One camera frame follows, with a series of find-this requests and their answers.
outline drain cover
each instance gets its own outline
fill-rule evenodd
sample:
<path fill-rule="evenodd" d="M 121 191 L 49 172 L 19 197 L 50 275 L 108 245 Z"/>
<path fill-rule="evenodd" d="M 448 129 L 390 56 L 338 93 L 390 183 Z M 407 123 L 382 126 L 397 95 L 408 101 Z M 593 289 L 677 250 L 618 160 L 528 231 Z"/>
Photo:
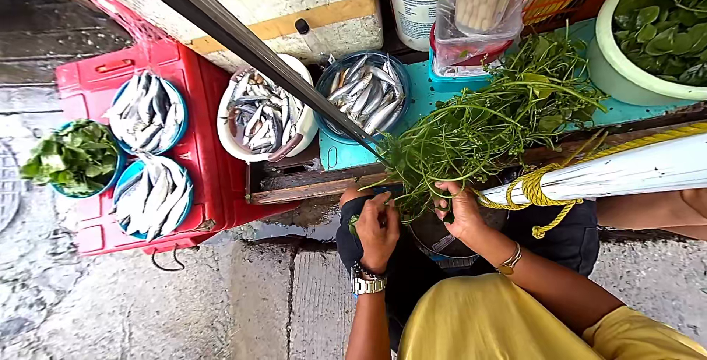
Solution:
<path fill-rule="evenodd" d="M 20 207 L 22 182 L 17 160 L 5 143 L 0 142 L 0 231 L 3 231 Z"/>

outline black bottle cap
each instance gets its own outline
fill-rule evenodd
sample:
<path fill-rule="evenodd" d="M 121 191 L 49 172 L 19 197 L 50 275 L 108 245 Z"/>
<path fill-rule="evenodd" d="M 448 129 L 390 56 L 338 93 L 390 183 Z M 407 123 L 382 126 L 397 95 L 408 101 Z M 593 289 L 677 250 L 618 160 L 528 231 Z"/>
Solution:
<path fill-rule="evenodd" d="M 302 18 L 299 18 L 295 22 L 295 29 L 297 29 L 297 32 L 299 32 L 301 35 L 305 35 L 309 32 L 309 25 L 307 24 L 307 21 Z"/>

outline yellow rope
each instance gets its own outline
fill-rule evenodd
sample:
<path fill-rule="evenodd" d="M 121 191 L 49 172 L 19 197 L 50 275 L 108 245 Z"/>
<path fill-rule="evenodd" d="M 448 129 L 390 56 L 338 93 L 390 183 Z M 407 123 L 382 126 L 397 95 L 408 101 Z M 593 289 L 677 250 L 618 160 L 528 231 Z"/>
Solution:
<path fill-rule="evenodd" d="M 558 170 L 564 166 L 566 166 L 574 157 L 577 157 L 579 153 L 591 142 L 593 142 L 599 134 L 602 132 L 602 130 L 597 131 L 594 135 L 592 135 L 589 140 L 587 140 L 584 144 L 582 144 L 581 147 L 579 147 L 577 150 L 575 150 L 570 157 L 568 157 L 562 164 L 548 164 L 547 166 L 544 166 L 542 168 L 539 168 L 531 173 L 528 173 L 527 175 L 519 176 L 516 178 L 513 182 L 511 182 L 508 185 L 508 189 L 506 191 L 506 201 L 508 204 L 499 204 L 496 202 L 490 201 L 486 196 L 484 196 L 481 192 L 478 192 L 474 190 L 476 195 L 482 200 L 482 205 L 484 207 L 488 208 L 495 208 L 495 209 L 509 209 L 509 210 L 519 210 L 519 209 L 524 209 L 531 204 L 533 205 L 538 205 L 538 206 L 550 206 L 550 205 L 564 205 L 564 208 L 560 211 L 560 213 L 557 215 L 555 219 L 552 220 L 552 222 L 548 223 L 545 226 L 534 226 L 532 228 L 532 234 L 533 237 L 535 238 L 543 238 L 545 236 L 545 232 L 552 229 L 553 227 L 557 226 L 569 213 L 569 211 L 574 207 L 574 204 L 579 204 L 583 202 L 583 199 L 574 199 L 574 200 L 553 200 L 550 199 L 548 196 L 546 196 L 543 192 L 542 189 L 540 188 L 540 180 L 542 179 L 542 176 L 545 175 L 545 173 L 548 173 L 549 171 L 554 171 Z M 579 160 L 578 163 L 586 163 L 587 161 L 595 160 L 600 157 L 604 156 L 609 156 L 615 153 L 618 153 L 620 151 L 625 151 L 625 150 L 630 150 L 632 148 L 638 148 L 642 147 L 645 145 L 650 145 L 650 144 L 657 144 L 659 142 L 663 141 L 668 141 L 670 139 L 677 139 L 677 138 L 683 138 L 683 137 L 689 137 L 691 135 L 695 134 L 703 134 L 707 132 L 707 123 L 704 122 L 699 122 L 696 124 L 693 124 L 688 127 L 682 127 L 682 128 L 676 128 L 675 130 L 669 130 L 666 132 L 662 132 L 659 134 L 654 134 L 650 135 L 648 137 L 643 137 L 643 138 L 638 138 L 638 139 L 633 139 L 632 141 L 626 142 L 624 144 L 620 144 L 611 148 L 607 148 L 606 150 L 600 151 L 598 153 L 591 154 L 594 150 L 596 150 L 597 147 L 604 141 L 606 138 L 607 133 L 605 132 L 602 138 L 593 146 L 588 153 L 582 158 L 582 160 Z M 516 204 L 511 200 L 511 193 L 513 189 L 519 184 L 523 182 L 523 186 L 521 187 L 521 190 L 523 191 L 523 194 L 525 197 L 530 201 L 528 204 Z"/>

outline yellow shirt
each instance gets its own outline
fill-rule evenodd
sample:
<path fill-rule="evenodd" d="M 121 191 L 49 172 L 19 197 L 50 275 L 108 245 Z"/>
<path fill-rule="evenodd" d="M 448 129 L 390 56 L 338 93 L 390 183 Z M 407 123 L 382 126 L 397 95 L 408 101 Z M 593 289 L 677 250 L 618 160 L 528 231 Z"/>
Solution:
<path fill-rule="evenodd" d="M 485 274 L 429 289 L 405 325 L 398 359 L 692 360 L 707 352 L 626 306 L 579 338 L 509 279 Z"/>

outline dark pants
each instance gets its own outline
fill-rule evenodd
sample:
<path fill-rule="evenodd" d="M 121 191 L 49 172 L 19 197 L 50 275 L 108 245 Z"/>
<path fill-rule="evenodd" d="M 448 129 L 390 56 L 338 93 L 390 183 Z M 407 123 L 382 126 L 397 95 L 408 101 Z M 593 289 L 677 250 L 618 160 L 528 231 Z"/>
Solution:
<path fill-rule="evenodd" d="M 349 219 L 360 214 L 363 203 L 373 196 L 359 197 L 341 208 L 341 225 L 337 231 L 337 249 L 344 266 L 351 272 L 354 262 L 363 256 L 358 238 L 349 233 Z M 532 236 L 535 225 L 552 221 L 562 207 L 530 206 L 511 211 L 501 230 L 509 238 L 535 254 L 569 267 L 583 276 L 589 276 L 599 254 L 596 203 L 576 204 L 564 220 L 545 233 L 542 239 Z M 388 314 L 390 347 L 397 352 L 405 322 L 417 301 L 427 290 L 448 275 L 415 245 L 414 238 L 402 229 L 398 244 L 390 256 L 385 288 L 385 310 Z M 470 276 L 493 273 L 496 270 L 483 258 L 469 268 Z"/>

